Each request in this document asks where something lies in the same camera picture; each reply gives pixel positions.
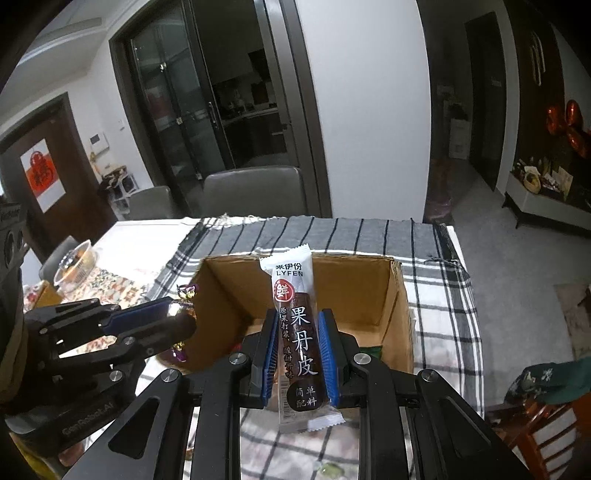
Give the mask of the wicker tissue box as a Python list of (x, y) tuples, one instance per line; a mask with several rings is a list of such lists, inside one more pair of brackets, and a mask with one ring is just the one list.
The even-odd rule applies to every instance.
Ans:
[(55, 287), (45, 280), (36, 284), (32, 291), (34, 293), (33, 309), (59, 305), (63, 300)]

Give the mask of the brown cardboard box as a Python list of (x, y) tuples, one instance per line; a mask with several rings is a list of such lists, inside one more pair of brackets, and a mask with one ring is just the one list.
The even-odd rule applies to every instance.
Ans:
[(329, 309), (340, 331), (363, 347), (378, 347), (394, 370), (414, 368), (414, 322), (399, 262), (378, 256), (312, 257), (312, 284), (302, 287), (297, 275), (273, 280), (253, 256), (219, 256), (204, 260), (189, 277), (197, 286), (192, 300), (197, 330), (184, 340), (186, 359), (160, 353), (166, 367), (195, 372), (238, 350), (243, 337), (263, 327), (266, 313), (280, 304), (301, 323)]

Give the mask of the red balloons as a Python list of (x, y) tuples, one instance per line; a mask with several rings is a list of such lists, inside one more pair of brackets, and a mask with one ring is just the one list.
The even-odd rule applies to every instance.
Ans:
[(555, 105), (546, 109), (546, 129), (550, 135), (564, 133), (570, 147), (580, 157), (588, 157), (590, 131), (584, 129), (582, 112), (574, 99), (568, 100), (563, 109)]

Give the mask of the white box in hallway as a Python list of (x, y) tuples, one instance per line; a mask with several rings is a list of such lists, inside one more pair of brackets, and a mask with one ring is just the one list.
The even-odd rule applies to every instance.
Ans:
[(449, 157), (468, 160), (470, 154), (471, 122), (468, 120), (450, 120)]

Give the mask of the red fu door poster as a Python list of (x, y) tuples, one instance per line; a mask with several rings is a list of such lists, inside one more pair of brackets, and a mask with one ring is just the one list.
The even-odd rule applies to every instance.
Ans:
[(43, 213), (64, 195), (65, 188), (45, 139), (41, 139), (20, 156), (28, 185)]

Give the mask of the shiny candies cluster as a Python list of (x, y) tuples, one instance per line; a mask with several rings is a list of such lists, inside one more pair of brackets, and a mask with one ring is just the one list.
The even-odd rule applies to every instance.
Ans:
[[(180, 319), (197, 319), (194, 310), (194, 300), (197, 297), (199, 287), (197, 284), (185, 284), (177, 286), (177, 299), (170, 304), (169, 312)], [(188, 354), (183, 340), (176, 342), (171, 348), (174, 359), (179, 363), (186, 363)]]

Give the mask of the glass sliding door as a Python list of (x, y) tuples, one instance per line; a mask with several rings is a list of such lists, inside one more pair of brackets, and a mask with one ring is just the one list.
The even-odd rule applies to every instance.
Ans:
[(304, 36), (291, 1), (146, 1), (111, 37), (124, 112), (152, 182), (204, 214), (211, 176), (301, 173), (332, 215)]

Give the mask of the white wall intercom panel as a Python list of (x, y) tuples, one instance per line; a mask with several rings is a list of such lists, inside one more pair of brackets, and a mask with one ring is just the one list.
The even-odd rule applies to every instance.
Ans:
[(109, 143), (103, 132), (94, 134), (89, 138), (90, 148), (94, 155), (98, 156), (109, 149)]

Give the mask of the white tv cabinet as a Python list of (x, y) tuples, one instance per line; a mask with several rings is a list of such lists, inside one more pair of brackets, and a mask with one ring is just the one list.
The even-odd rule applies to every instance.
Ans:
[(590, 237), (590, 213), (572, 205), (533, 194), (513, 175), (508, 178), (503, 208), (516, 217), (515, 228), (533, 225)]

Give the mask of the patterned floral table mat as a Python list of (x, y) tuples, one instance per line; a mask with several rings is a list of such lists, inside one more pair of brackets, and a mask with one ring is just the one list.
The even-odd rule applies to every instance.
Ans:
[[(42, 279), (41, 281), (43, 280), (50, 282), (54, 286), (51, 279)], [(53, 318), (55, 316), (54, 307), (86, 300), (97, 300), (101, 305), (116, 304), (121, 308), (128, 308), (143, 302), (147, 293), (147, 285), (115, 275), (99, 267), (94, 267), (85, 281), (70, 294), (62, 294), (54, 286), (59, 295), (63, 297), (59, 305), (33, 309), (34, 293), (32, 288), (35, 285), (25, 285), (23, 287), (25, 325), (30, 338), (37, 336), (36, 331), (44, 326), (45, 317)]]

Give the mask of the black white checked tablecloth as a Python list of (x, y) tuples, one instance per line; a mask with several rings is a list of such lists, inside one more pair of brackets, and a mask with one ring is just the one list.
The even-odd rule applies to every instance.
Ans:
[[(131, 279), (123, 267), (148, 266), (151, 247), (123, 248), (115, 240), (161, 240), (165, 227), (123, 222), (101, 239), (99, 265)], [(483, 348), (471, 279), (448, 229), (411, 220), (220, 218), (194, 223), (177, 251), (149, 284), (149, 300), (176, 297), (177, 287), (197, 283), (197, 300), (213, 313), (197, 313), (205, 328), (187, 341), (188, 360), (206, 357), (219, 333), (217, 358), (239, 334), (259, 327), (270, 308), (270, 276), (259, 257), (308, 244), (314, 263), (318, 311), (332, 309), (340, 331), (360, 347), (378, 349), (381, 360), (400, 360), (396, 370), (435, 369), (482, 415)], [(280, 434), (279, 415), (242, 408), (239, 419), (241, 479), (360, 479), (360, 411), (346, 410), (346, 423), (311, 433)]]

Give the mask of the brown haw roll stick packet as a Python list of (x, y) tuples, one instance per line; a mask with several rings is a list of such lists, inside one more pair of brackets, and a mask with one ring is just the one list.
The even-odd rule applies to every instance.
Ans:
[(314, 265), (307, 244), (264, 257), (277, 324), (277, 405), (281, 433), (315, 432), (345, 422), (329, 402), (322, 367)]

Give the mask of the grey dining chair right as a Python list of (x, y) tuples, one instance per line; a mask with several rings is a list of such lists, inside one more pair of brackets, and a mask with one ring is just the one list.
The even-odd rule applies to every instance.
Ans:
[(301, 172), (293, 166), (232, 169), (204, 181), (205, 216), (291, 217), (308, 214)]

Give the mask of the clear fruit bowl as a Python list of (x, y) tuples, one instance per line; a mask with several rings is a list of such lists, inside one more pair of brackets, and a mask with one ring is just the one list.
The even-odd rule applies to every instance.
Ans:
[(92, 242), (85, 240), (69, 250), (58, 263), (54, 286), (62, 294), (70, 294), (88, 277), (97, 263), (98, 255)]

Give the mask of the dark green snack packet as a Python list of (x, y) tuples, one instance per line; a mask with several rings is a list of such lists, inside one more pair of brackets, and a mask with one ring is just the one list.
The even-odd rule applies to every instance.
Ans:
[(366, 353), (366, 354), (370, 355), (370, 357), (381, 360), (383, 347), (382, 346), (360, 347), (360, 352)]

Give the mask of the grey dining chair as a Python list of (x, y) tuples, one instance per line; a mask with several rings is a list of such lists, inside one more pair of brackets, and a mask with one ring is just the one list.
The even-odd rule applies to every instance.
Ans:
[(160, 220), (178, 217), (178, 211), (167, 186), (156, 186), (131, 194), (127, 220)]
[(301, 172), (293, 166), (232, 169), (204, 181), (205, 216), (291, 217), (308, 214)]

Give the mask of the grey dining chair left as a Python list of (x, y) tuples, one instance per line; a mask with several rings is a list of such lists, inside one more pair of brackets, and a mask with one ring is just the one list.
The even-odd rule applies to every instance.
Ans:
[(178, 211), (167, 186), (156, 186), (131, 194), (127, 220), (160, 220), (178, 217)]

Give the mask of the small white shelf rack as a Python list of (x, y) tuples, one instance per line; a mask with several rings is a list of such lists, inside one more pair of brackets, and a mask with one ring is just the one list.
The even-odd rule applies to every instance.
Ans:
[(126, 166), (117, 167), (102, 176), (99, 192), (106, 198), (118, 220), (130, 213), (129, 198), (139, 188)]

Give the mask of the green cloth on chair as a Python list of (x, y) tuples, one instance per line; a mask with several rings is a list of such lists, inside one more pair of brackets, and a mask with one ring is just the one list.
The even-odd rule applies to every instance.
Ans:
[(573, 402), (590, 392), (590, 358), (564, 363), (543, 363), (525, 368), (509, 387), (505, 401), (528, 399), (548, 405)]

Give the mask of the small green wrapped candy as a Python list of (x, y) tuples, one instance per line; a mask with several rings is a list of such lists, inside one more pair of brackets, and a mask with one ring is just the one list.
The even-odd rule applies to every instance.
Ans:
[(314, 465), (312, 477), (315, 479), (342, 480), (346, 478), (345, 474), (345, 469), (339, 464), (317, 461)]

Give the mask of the red wooden chair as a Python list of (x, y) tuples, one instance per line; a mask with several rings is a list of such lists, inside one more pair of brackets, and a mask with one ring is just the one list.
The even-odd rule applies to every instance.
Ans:
[(527, 400), (486, 410), (493, 430), (536, 479), (590, 477), (590, 396), (560, 405)]

